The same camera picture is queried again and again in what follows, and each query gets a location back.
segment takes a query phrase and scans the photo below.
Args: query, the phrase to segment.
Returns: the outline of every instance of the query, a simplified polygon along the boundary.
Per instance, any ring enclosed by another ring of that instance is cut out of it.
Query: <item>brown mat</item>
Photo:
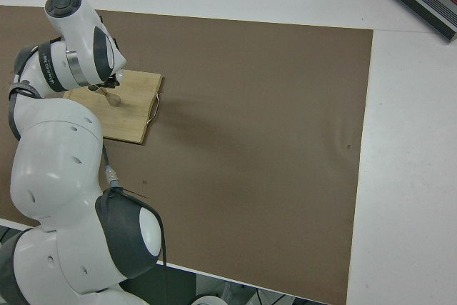
[[[164,218],[169,261],[344,304],[372,31],[100,11],[127,69],[164,77],[144,145],[107,141],[123,186]],[[0,7],[0,217],[16,148],[17,51],[55,37]]]

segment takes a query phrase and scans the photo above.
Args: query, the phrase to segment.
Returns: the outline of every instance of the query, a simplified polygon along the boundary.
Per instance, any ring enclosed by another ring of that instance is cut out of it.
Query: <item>white tabletop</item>
[[[396,0],[90,2],[118,11],[374,29],[348,304],[457,304],[456,42],[447,44]]]

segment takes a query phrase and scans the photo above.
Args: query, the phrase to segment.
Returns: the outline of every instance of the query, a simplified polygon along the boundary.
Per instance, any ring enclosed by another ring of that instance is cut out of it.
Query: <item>robotic arm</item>
[[[126,60],[86,0],[48,0],[45,12],[62,37],[18,54],[9,108],[19,139],[11,198],[41,225],[0,247],[0,294],[9,304],[144,305],[118,283],[156,264],[160,217],[116,180],[101,192],[99,120],[74,101],[45,99],[115,87]]]

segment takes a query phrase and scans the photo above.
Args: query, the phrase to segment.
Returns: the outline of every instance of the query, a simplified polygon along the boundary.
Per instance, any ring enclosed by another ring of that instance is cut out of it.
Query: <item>robot end effector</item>
[[[126,60],[87,0],[48,0],[45,12],[61,38],[24,48],[15,61],[16,82],[34,87],[41,97],[119,85]]]

